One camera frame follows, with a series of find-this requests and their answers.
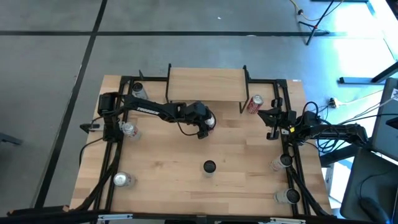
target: wooden table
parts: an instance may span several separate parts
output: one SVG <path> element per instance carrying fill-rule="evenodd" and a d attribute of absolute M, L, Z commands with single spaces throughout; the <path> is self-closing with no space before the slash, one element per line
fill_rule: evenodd
<path fill-rule="evenodd" d="M 117 91 L 120 76 L 106 75 L 101 93 Z M 302 83 L 289 80 L 292 109 L 300 113 L 305 104 Z M 149 99 L 165 103 L 166 82 L 142 82 Z M 271 108 L 274 99 L 270 84 L 249 84 L 250 96 L 260 94 L 262 109 Z M 278 204 L 273 193 L 288 188 L 286 172 L 273 172 L 269 163 L 282 153 L 280 139 L 268 141 L 266 127 L 256 114 L 239 113 L 237 102 L 204 101 L 217 118 L 213 133 L 205 139 L 184 136 L 174 123 L 156 116 L 129 112 L 128 121 L 142 131 L 140 141 L 124 140 L 119 171 L 137 178 L 136 185 L 115 188 L 111 211 L 131 213 L 291 216 L 290 205 Z M 196 127 L 182 124 L 186 133 Z M 88 142 L 102 136 L 90 133 Z M 106 142 L 85 149 L 76 181 L 71 208 L 82 203 L 98 181 Z M 317 150 L 310 145 L 300 147 L 306 185 L 327 212 L 331 212 L 322 177 Z M 212 178 L 205 178 L 202 165 L 216 162 Z M 104 188 L 101 208 L 107 193 Z M 298 203 L 302 213 L 302 203 Z"/>

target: coca-cola can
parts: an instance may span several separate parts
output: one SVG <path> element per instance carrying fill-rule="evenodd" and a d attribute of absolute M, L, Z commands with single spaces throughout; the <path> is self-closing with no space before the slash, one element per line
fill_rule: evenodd
<path fill-rule="evenodd" d="M 248 112 L 251 114 L 257 113 L 263 103 L 264 100 L 262 100 L 260 95 L 254 95 L 248 104 Z"/>

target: computer screen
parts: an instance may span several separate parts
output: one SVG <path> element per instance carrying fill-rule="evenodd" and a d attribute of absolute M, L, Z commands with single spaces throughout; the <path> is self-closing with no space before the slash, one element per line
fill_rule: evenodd
<path fill-rule="evenodd" d="M 384 85 L 381 103 L 398 95 L 398 79 L 388 78 Z M 379 108 L 378 114 L 398 114 L 398 98 Z M 379 116 L 373 129 L 373 149 L 398 161 L 398 116 Z"/>

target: wooden board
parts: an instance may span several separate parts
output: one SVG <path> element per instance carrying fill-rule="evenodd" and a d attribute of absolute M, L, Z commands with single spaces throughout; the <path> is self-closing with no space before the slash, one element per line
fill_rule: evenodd
<path fill-rule="evenodd" d="M 105 76 L 101 93 L 118 90 L 120 77 Z M 152 101 L 165 103 L 165 82 L 142 82 Z M 301 82 L 288 81 L 294 110 L 305 103 Z M 263 109 L 274 99 L 272 85 L 249 84 L 250 95 L 260 94 Z M 214 112 L 217 125 L 205 139 L 184 136 L 176 124 L 158 117 L 129 112 L 129 121 L 142 131 L 140 141 L 125 139 L 119 171 L 137 178 L 133 188 L 116 188 L 113 212 L 209 214 L 209 215 L 292 215 L 290 205 L 274 202 L 274 192 L 286 189 L 285 171 L 273 172 L 269 163 L 282 153 L 280 139 L 268 141 L 269 130 L 260 117 L 239 114 L 238 103 L 204 102 Z M 186 133 L 197 129 L 182 124 Z M 102 132 L 89 134 L 88 141 Z M 79 206 L 98 181 L 105 142 L 88 146 L 78 174 L 71 208 Z M 331 212 L 318 152 L 313 146 L 300 147 L 308 189 Z M 203 163 L 211 159 L 217 170 L 212 178 L 202 175 Z M 101 207 L 104 205 L 104 194 Z"/>
<path fill-rule="evenodd" d="M 169 100 L 246 101 L 243 69 L 171 68 Z"/>

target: concrete floor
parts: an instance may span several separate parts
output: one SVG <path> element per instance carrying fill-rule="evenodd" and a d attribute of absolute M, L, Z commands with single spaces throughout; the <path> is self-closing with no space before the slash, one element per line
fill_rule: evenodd
<path fill-rule="evenodd" d="M 327 2 L 297 0 L 309 17 Z M 0 2 L 0 30 L 93 28 L 100 0 Z M 308 31 L 297 25 L 289 0 L 109 0 L 100 30 Z M 301 79 L 307 100 L 351 101 L 381 86 L 341 86 L 340 76 L 373 77 L 394 63 L 377 20 L 365 3 L 343 3 L 322 22 L 344 37 L 97 37 L 68 128 L 46 205 L 69 204 L 86 142 L 79 124 L 93 115 L 103 75 L 166 75 L 176 67 L 241 68 L 253 78 Z M 0 37 L 0 132 L 24 140 L 0 144 L 0 216 L 31 204 L 65 111 L 88 37 Z M 331 111 L 332 123 L 371 102 Z"/>

